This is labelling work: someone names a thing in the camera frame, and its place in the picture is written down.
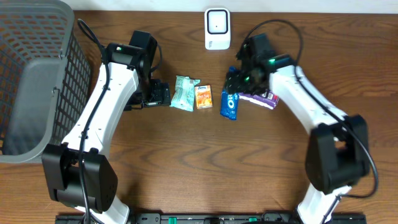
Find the red purple Carefree pack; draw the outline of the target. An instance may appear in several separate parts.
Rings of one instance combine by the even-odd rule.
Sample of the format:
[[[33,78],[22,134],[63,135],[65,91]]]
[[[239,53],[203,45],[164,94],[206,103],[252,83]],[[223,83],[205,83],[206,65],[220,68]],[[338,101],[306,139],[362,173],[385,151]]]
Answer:
[[[279,97],[269,90],[260,95],[239,93],[239,98],[242,100],[250,101],[251,103],[265,107],[270,110],[273,110],[279,102]]]

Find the mint green wipes pack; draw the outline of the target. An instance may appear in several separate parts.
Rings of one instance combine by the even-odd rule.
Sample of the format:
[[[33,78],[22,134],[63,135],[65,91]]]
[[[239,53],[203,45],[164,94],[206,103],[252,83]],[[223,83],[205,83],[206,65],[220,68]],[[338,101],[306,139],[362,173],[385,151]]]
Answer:
[[[192,112],[195,99],[195,86],[200,82],[201,80],[177,75],[175,82],[175,93],[173,95],[170,107]]]

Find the blue Oreo cookie pack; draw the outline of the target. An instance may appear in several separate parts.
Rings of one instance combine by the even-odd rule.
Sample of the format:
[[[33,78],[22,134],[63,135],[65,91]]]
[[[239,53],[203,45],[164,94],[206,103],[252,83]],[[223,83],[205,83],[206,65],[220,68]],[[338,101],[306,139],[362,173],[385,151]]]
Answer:
[[[239,105],[239,93],[229,94],[224,83],[221,93],[220,115],[230,120],[236,120]]]

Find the orange tissue pack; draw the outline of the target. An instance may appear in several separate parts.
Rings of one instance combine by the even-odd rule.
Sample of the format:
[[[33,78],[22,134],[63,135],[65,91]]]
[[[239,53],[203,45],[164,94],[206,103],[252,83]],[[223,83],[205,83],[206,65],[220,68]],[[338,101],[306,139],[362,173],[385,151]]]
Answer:
[[[211,108],[213,106],[211,86],[210,85],[196,86],[195,101],[197,109]]]

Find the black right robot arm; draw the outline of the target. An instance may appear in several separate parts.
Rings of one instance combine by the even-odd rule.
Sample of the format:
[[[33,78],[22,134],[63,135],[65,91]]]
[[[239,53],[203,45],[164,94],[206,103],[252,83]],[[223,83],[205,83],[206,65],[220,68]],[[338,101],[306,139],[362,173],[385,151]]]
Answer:
[[[310,185],[295,212],[299,223],[326,223],[341,198],[371,169],[368,127],[330,103],[288,54],[277,55],[265,34],[245,39],[224,84],[229,94],[276,94],[309,135],[305,171]]]

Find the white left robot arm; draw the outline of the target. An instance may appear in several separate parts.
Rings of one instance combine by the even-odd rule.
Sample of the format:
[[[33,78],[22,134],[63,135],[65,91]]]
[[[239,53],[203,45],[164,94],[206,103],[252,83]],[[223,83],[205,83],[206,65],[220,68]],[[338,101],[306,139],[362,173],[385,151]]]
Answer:
[[[118,177],[108,161],[123,111],[170,105],[170,87],[153,79],[156,39],[136,30],[127,45],[101,47],[98,81],[80,118],[61,144],[46,145],[42,165],[50,198],[84,212],[80,223],[128,223],[117,197]]]

